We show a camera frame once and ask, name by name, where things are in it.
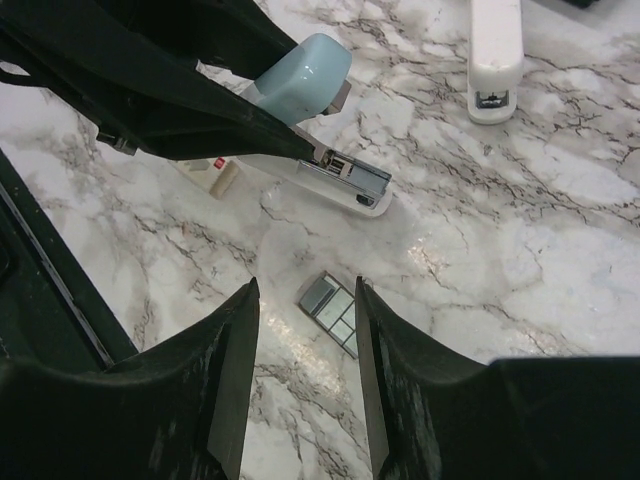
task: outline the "marble countertop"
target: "marble countertop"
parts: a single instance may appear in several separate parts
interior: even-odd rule
[[[466,113],[466,0],[262,2],[353,52],[345,110],[307,128],[393,174],[374,220],[249,167],[216,201],[47,91],[0,86],[0,147],[140,349],[258,278],[245,479],[370,478],[357,363],[294,304],[323,270],[479,361],[640,353],[635,3],[523,0],[519,109],[486,127]]]

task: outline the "open stapler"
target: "open stapler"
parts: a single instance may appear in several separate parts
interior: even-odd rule
[[[0,81],[46,87],[94,122],[97,139],[175,161],[234,155],[366,216],[391,201],[387,172],[297,125],[337,113],[351,55],[298,45],[251,0],[3,0]],[[236,95],[198,62],[254,82]]]

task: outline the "white marble surface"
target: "white marble surface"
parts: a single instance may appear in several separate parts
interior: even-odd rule
[[[640,8],[523,0],[515,117],[469,122],[466,0],[262,2],[354,54],[343,114],[310,131],[394,175],[381,218],[249,168],[222,201],[166,161],[96,144],[47,92],[0,86],[0,147],[139,348],[256,276],[262,320],[243,475],[370,478],[358,367],[294,305],[369,278],[455,350],[640,353]]]

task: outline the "robotic arm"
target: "robotic arm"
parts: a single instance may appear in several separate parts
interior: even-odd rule
[[[0,80],[51,89],[119,151],[176,161],[236,155],[367,216],[390,203],[391,175],[258,105],[261,79],[304,63],[309,48],[251,0],[3,0],[0,26],[0,60],[30,75]],[[256,83],[235,95],[199,74],[198,60]],[[342,80],[322,113],[342,108]]]

